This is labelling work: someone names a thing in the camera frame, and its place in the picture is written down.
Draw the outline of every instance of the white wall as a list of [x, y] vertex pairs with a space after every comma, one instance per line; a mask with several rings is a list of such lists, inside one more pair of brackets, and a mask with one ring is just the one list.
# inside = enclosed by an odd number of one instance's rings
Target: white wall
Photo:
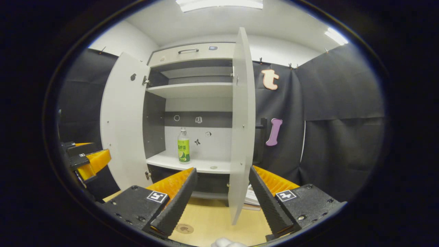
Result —
[[[199, 36], [186, 40], [180, 40], [178, 42], [173, 42], [160, 48], [196, 42], [235, 42], [236, 37], [237, 35], [234, 34]], [[288, 64], [291, 63], [293, 67], [296, 67], [297, 64], [304, 64], [307, 61], [324, 53], [324, 51], [316, 51], [290, 41], [279, 40], [265, 36], [248, 35], [248, 40], [250, 42], [250, 52], [252, 53], [252, 60], [254, 61], [259, 61], [259, 58], [262, 57], [263, 62], [275, 63], [284, 66], [288, 66]]]
[[158, 45], [151, 38], [126, 21], [111, 27], [89, 46], [95, 50], [102, 50], [104, 47], [104, 51], [110, 54], [120, 56], [122, 52], [126, 52], [145, 63], [152, 51], [158, 49]]

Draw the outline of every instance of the open cabinet door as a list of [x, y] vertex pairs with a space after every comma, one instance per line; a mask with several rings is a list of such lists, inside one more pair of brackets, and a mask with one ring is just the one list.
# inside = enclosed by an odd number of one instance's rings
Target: open cabinet door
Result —
[[101, 104], [102, 147], [110, 150], [108, 167], [121, 190], [147, 187], [143, 143], [143, 106], [150, 68], [127, 53], [117, 59], [107, 79]]
[[255, 145], [255, 78], [247, 34], [239, 28], [233, 55], [233, 120], [230, 159], [229, 206], [235, 225], [248, 186]]

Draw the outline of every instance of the black fabric backdrop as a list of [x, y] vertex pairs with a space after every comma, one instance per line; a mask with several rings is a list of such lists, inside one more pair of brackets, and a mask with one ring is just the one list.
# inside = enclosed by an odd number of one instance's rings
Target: black fabric backdrop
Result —
[[[259, 62], [253, 68], [256, 122], [261, 117], [283, 120], [278, 144], [265, 146], [260, 166], [349, 201], [375, 166], [385, 129], [380, 81], [367, 61], [347, 44], [298, 69]], [[263, 69], [279, 75], [277, 90], [264, 87]], [[256, 133], [256, 143], [260, 141]]]
[[[102, 149], [99, 125], [101, 101], [105, 84], [118, 56], [86, 49], [66, 75], [60, 93], [61, 109], [59, 133], [62, 142], [93, 142]], [[105, 198], [117, 191], [108, 166], [97, 173], [97, 179], [87, 185], [97, 198]]]

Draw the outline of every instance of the plastic bottle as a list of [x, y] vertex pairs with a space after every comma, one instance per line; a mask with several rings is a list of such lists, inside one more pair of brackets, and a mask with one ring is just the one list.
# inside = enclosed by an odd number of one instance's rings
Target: plastic bottle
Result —
[[191, 160], [189, 155], [189, 136], [187, 135], [186, 128], [180, 129], [180, 135], [178, 135], [178, 160], [180, 163], [188, 164]]

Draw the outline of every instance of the cabinet shelf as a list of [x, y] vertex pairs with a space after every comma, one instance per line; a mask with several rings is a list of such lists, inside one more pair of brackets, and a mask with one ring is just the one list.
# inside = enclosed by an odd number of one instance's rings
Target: cabinet shelf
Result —
[[173, 152], [163, 151], [148, 159], [146, 163], [158, 167], [170, 168], [175, 170], [186, 170], [190, 167], [195, 167], [197, 172], [201, 173], [215, 173], [215, 174], [229, 174], [230, 161], [226, 160], [200, 160], [193, 158], [189, 164], [182, 164], [178, 161], [177, 156]]
[[232, 98], [233, 86], [229, 82], [185, 83], [150, 87], [147, 92], [163, 98]]

